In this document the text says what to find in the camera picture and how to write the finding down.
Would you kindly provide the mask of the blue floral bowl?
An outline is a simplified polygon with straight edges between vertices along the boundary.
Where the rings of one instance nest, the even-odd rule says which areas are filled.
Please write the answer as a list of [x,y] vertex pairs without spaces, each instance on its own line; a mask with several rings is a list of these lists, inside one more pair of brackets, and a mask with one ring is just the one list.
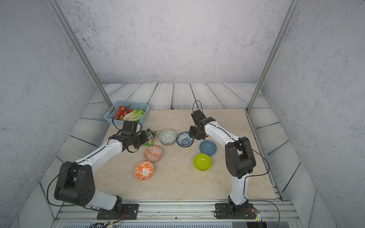
[[189,136],[189,132],[182,132],[177,136],[176,142],[180,147],[189,147],[194,143],[194,139]]

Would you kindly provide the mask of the plain blue shallow bowl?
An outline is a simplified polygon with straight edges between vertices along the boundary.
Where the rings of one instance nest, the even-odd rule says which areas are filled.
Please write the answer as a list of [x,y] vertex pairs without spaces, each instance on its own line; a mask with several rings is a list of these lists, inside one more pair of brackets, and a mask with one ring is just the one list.
[[199,145],[200,153],[213,156],[217,152],[217,146],[216,144],[211,140],[204,140]]

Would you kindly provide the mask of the red diamond pattern bowl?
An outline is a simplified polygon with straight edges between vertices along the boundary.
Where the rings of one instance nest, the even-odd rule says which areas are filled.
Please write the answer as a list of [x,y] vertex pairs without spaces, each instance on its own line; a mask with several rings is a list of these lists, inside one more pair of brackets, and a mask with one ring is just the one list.
[[160,146],[150,146],[144,152],[144,158],[146,161],[156,163],[162,159],[163,150]]

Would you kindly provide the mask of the green geometric pattern bowl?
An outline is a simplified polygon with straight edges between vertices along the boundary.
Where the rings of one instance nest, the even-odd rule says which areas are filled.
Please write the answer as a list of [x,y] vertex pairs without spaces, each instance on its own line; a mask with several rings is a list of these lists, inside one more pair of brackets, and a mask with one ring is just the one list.
[[171,145],[176,141],[177,135],[171,129],[163,130],[159,135],[160,143],[163,145]]

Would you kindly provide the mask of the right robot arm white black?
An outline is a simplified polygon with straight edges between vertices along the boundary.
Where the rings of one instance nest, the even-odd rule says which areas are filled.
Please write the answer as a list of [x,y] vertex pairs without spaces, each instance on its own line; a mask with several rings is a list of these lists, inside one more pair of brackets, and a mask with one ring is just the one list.
[[225,150],[225,164],[232,176],[232,189],[228,205],[232,212],[245,211],[252,206],[247,199],[250,174],[256,166],[256,160],[247,137],[239,138],[222,128],[212,117],[192,114],[194,126],[189,129],[189,136],[203,140],[210,136]]

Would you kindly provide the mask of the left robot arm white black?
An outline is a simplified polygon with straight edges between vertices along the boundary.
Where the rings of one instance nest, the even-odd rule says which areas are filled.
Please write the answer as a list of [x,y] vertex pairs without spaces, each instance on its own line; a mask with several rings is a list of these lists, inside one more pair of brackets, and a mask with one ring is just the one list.
[[111,211],[120,197],[96,189],[94,175],[116,155],[133,146],[136,151],[152,140],[154,133],[142,130],[139,122],[125,121],[122,129],[110,136],[105,144],[75,162],[67,161],[60,167],[54,191],[56,200]]

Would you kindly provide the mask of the green snack chip bag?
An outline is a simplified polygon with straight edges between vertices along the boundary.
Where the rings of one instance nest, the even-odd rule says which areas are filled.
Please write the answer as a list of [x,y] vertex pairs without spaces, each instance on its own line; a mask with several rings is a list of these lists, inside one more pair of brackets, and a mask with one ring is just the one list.
[[153,146],[154,145],[154,139],[156,137],[157,131],[152,131],[152,139],[144,144],[144,146]]

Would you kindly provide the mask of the green lettuce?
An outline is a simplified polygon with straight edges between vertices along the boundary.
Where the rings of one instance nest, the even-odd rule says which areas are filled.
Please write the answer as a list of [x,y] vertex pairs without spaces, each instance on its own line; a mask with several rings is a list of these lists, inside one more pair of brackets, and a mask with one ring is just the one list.
[[132,121],[132,122],[139,122],[144,115],[144,110],[142,109],[135,109],[132,112],[126,114],[123,117],[124,121]]

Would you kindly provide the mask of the lime green bowl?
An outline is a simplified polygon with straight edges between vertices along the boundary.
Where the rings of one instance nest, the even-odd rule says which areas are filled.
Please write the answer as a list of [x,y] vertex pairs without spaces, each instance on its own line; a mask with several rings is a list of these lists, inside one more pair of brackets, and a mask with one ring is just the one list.
[[210,168],[212,167],[212,159],[210,158],[210,156],[206,155],[206,154],[197,154],[194,157],[194,167],[202,172],[208,171],[210,170]]

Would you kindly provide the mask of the orange floral bowl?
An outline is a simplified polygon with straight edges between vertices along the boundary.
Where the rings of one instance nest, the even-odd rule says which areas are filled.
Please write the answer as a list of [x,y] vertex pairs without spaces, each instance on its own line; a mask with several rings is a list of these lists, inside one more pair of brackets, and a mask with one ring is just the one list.
[[154,174],[154,166],[149,161],[140,162],[134,170],[134,176],[140,181],[148,180]]

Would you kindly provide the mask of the red strawberries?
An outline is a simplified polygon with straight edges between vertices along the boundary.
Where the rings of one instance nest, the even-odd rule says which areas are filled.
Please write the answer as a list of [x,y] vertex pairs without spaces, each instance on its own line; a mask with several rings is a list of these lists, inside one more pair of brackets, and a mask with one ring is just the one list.
[[120,106],[119,110],[116,113],[116,116],[114,117],[114,119],[116,120],[123,120],[124,117],[131,113],[133,110],[128,107],[125,106]]

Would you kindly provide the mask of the light blue plastic basket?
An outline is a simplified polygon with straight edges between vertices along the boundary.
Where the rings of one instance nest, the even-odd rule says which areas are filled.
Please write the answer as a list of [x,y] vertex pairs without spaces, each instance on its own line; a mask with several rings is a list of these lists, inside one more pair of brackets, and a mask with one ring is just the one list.
[[117,111],[119,110],[119,108],[121,106],[124,106],[126,108],[128,107],[129,109],[133,110],[133,112],[130,113],[130,116],[137,114],[137,112],[135,112],[135,110],[143,110],[143,112],[144,112],[143,116],[139,117],[139,123],[141,124],[141,126],[143,126],[145,124],[145,122],[147,121],[147,119],[149,117],[150,105],[138,103],[138,102],[118,100],[111,106],[111,108],[104,115],[105,120],[108,121],[111,125],[113,125],[113,124],[118,125],[118,126],[124,125],[123,120],[115,119],[115,116],[117,115]]

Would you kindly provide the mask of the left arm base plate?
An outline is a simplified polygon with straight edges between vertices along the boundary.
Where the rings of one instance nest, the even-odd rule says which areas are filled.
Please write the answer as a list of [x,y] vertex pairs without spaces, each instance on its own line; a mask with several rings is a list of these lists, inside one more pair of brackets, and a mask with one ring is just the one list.
[[111,210],[101,209],[97,220],[136,220],[139,204],[117,204]]

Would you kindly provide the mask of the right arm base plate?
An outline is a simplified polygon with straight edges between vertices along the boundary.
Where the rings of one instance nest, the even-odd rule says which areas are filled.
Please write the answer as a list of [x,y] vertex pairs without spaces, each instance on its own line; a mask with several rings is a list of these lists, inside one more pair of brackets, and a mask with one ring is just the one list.
[[214,217],[217,219],[257,219],[256,209],[251,203],[235,208],[232,204],[216,203]]

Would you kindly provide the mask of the aluminium front rail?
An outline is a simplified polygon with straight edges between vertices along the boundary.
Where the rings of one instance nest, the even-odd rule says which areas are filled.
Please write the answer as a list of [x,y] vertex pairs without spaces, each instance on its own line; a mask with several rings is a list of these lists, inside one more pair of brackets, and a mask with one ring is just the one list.
[[58,212],[53,228],[301,228],[299,216],[290,201],[253,202],[257,219],[217,219],[215,204],[223,201],[128,201],[139,204],[136,220],[97,220],[97,212],[85,208],[63,207]]

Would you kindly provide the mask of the right aluminium frame post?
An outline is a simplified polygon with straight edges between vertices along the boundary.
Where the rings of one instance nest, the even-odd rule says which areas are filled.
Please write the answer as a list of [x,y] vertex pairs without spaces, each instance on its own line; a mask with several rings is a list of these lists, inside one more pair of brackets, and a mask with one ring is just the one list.
[[255,102],[259,96],[259,93],[261,89],[263,88],[263,85],[268,78],[270,69],[275,61],[275,58],[279,52],[279,49],[281,47],[282,42],[284,41],[284,38],[289,30],[290,24],[295,17],[296,10],[298,9],[300,1],[299,0],[292,0],[290,3],[290,6],[288,8],[288,11],[286,13],[286,16],[283,20],[283,23],[278,31],[278,34],[276,36],[275,42],[272,46],[272,49],[270,51],[270,54],[268,56],[268,59],[264,65],[264,68],[259,76],[259,79],[256,83],[256,87],[254,89],[254,92],[252,94],[252,97],[249,101],[248,107],[246,109],[247,113],[250,113],[251,110],[254,108]]

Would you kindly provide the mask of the aluminium frame post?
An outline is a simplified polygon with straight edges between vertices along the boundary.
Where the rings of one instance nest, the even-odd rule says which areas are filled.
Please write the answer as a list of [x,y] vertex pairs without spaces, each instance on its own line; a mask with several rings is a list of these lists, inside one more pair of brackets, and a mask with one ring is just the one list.
[[249,101],[248,107],[246,109],[247,113],[250,113],[251,110],[254,108],[255,102],[259,96],[259,93],[261,89],[263,88],[263,85],[268,78],[270,69],[275,61],[275,58],[279,52],[279,49],[281,47],[282,42],[284,41],[284,38],[289,30],[290,24],[295,17],[296,10],[298,9],[300,1],[299,0],[292,0],[290,3],[290,6],[288,8],[288,11],[286,13],[286,16],[283,20],[283,23],[278,31],[278,34],[276,36],[275,42],[272,46],[272,49],[270,51],[270,54],[268,56],[268,59],[264,65],[264,68],[259,76],[259,79],[256,83],[256,87],[254,89],[254,92],[252,94],[252,97]]
[[83,66],[85,67],[88,75],[90,76],[91,80],[95,84],[97,90],[99,91],[101,97],[106,102],[106,104],[111,107],[113,104],[107,95],[102,83],[100,82],[99,77],[97,76],[95,70],[93,69],[89,59],[87,58],[80,42],[78,41],[73,29],[71,28],[69,22],[67,21],[66,16],[64,15],[62,8],[58,1],[56,0],[47,0],[49,7],[51,8],[52,12],[54,13],[57,21],[59,22],[61,28],[63,29],[64,33],[66,34],[68,40],[71,42],[76,54],[78,55],[80,61],[82,62]]

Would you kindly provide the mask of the left aluminium frame post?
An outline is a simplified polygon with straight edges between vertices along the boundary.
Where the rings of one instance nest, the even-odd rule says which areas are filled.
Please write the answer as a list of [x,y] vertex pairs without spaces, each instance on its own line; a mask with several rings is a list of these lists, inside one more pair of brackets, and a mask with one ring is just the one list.
[[111,107],[113,104],[107,95],[102,83],[100,82],[99,77],[97,76],[95,70],[93,69],[89,59],[87,58],[80,42],[78,41],[73,29],[71,28],[69,22],[67,21],[66,16],[64,15],[62,8],[58,1],[56,0],[47,0],[49,7],[51,8],[52,12],[54,13],[57,21],[59,22],[61,28],[63,29],[64,33],[66,34],[68,40],[71,42],[76,54],[78,55],[80,61],[82,62],[83,66],[85,67],[88,75],[90,76],[91,80],[95,84],[97,90],[99,91],[101,97],[106,102],[106,104]]

